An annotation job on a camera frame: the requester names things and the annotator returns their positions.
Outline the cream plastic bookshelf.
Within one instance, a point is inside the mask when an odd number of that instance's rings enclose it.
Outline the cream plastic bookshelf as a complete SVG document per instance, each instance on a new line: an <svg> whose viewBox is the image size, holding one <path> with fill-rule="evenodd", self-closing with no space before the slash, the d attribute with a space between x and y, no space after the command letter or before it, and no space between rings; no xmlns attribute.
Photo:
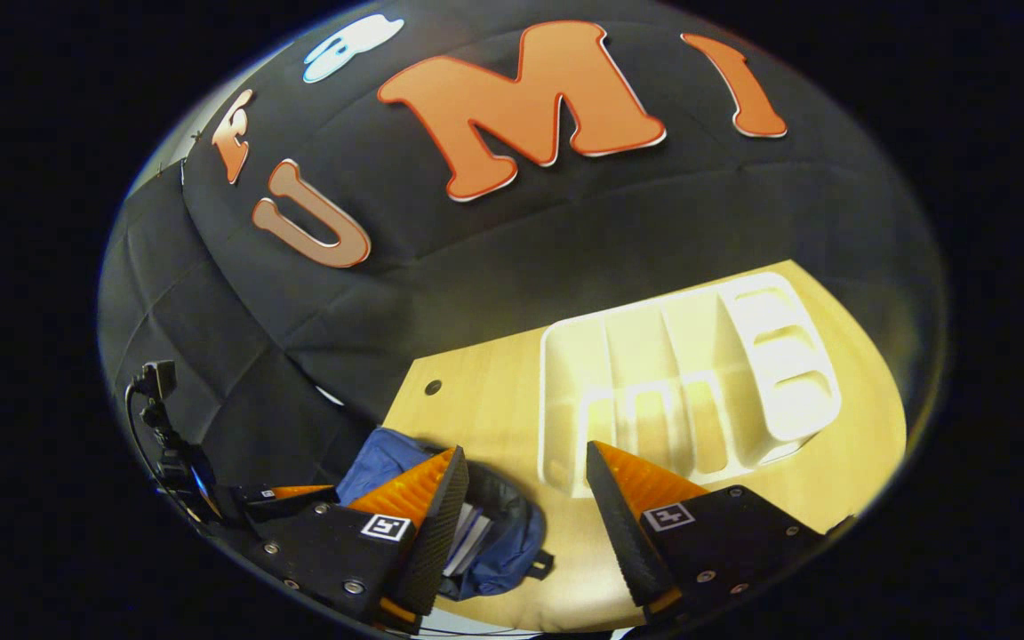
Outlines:
<svg viewBox="0 0 1024 640"><path fill-rule="evenodd" d="M727 481L793 454L841 406L791 281L732 278L545 329L537 474L589 497L586 445L597 440L696 484Z"/></svg>

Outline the dark blue book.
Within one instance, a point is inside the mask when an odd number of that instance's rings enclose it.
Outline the dark blue book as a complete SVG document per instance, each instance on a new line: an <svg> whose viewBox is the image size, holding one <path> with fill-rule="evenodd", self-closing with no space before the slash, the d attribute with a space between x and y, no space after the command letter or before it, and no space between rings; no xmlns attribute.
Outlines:
<svg viewBox="0 0 1024 640"><path fill-rule="evenodd" d="M450 555L444 564L442 575L461 575L471 560L478 554L480 543L492 527L492 520L484 514L483 508L463 503L460 508L458 526L452 538Z"/></svg>

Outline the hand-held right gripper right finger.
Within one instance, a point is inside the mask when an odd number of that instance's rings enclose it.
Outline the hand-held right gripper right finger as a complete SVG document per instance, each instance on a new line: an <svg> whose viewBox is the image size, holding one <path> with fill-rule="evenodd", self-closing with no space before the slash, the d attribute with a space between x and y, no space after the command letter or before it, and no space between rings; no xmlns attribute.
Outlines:
<svg viewBox="0 0 1024 640"><path fill-rule="evenodd" d="M743 484L708 490L638 455L590 441L586 481L646 623L724 614L812 559L818 531Z"/></svg>

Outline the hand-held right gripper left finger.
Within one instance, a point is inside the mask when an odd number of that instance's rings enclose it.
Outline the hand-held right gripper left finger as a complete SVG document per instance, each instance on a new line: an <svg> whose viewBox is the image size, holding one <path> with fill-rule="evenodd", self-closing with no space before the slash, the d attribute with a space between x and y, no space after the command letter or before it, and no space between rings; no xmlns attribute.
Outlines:
<svg viewBox="0 0 1024 640"><path fill-rule="evenodd" d="M245 518L241 555L331 612L414 635L437 599L467 488L466 457L451 447L352 506Z"/></svg>

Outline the blue schoolbag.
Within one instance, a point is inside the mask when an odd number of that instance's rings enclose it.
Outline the blue schoolbag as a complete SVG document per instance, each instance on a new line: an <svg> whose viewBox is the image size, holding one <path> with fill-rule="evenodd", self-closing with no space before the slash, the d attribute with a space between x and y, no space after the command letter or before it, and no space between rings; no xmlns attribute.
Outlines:
<svg viewBox="0 0 1024 640"><path fill-rule="evenodd" d="M438 447L393 429L374 429L338 483L339 502L352 506L436 453ZM486 463L469 460L466 503L479 508L492 526L463 570L442 578L440 596L453 601L498 596L519 587L525 578L543 580L551 572L552 555L541 550L545 517L524 492Z"/></svg>

